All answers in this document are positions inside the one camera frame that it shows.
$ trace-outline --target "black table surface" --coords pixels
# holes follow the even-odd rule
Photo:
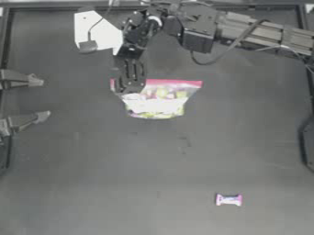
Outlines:
[[[293,10],[250,14],[297,25]],[[162,34],[147,58],[150,78],[204,80],[183,117],[127,117],[110,91],[111,53],[79,54],[73,12],[15,13],[8,68],[46,85],[10,91],[7,113],[53,117],[15,138],[0,234],[313,232],[314,175],[297,138],[310,115],[302,63],[234,50],[201,67]],[[217,207],[216,193],[244,194],[244,206]]]

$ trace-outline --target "black clamp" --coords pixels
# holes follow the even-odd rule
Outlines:
[[[0,144],[4,144],[4,138],[23,131],[30,126],[45,122],[50,116],[51,111],[46,111],[0,119]]]
[[[34,74],[24,75],[11,70],[0,70],[0,90],[16,87],[43,86],[45,81]]]
[[[146,85],[146,66],[141,60],[114,57],[114,91],[117,94],[139,93]]]

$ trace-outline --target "plastic bag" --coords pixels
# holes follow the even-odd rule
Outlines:
[[[147,79],[139,94],[117,94],[135,118],[167,119],[185,115],[185,103],[202,88],[202,81]]]

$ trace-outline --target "black cable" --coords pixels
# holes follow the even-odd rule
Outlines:
[[[106,13],[105,13],[105,16],[107,16],[107,15],[110,14],[110,12],[111,12],[111,10],[113,10],[114,2],[115,2],[115,0],[113,0],[113,3],[111,3],[111,1],[110,1],[110,7],[109,7],[109,9],[107,9],[107,11],[106,11]],[[94,27],[103,21],[103,19],[105,19],[105,17],[102,17],[102,19],[101,19],[101,20],[91,26],[91,28],[89,29],[89,32],[87,32],[89,40],[91,40],[91,31],[93,31]]]
[[[309,70],[309,72],[312,74],[314,74],[314,71],[313,69],[310,68],[310,65],[306,63],[305,59],[302,58],[302,56],[300,55],[300,53],[292,48],[292,47],[282,47],[282,46],[274,46],[274,47],[266,47],[266,48],[261,48],[261,49],[257,49],[256,51],[268,51],[268,50],[280,50],[280,49],[286,49],[289,50],[298,58],[298,60],[304,63],[306,69]]]
[[[248,38],[248,36],[253,33],[253,31],[257,29],[258,25],[262,24],[262,22],[268,21],[266,19],[257,20],[250,27],[245,30],[245,32],[241,34],[241,36],[236,39],[233,42],[232,46],[224,51],[212,61],[209,62],[200,62],[198,59],[196,58],[194,51],[190,51],[191,54],[191,60],[200,64],[200,65],[212,65],[216,62],[218,62],[226,54],[238,46],[238,44]]]

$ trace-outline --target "small candy bar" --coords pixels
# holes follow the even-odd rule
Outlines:
[[[238,196],[224,196],[221,194],[217,194],[217,206],[221,205],[237,205],[237,206],[242,206],[242,201],[244,201],[244,197],[242,195]]]

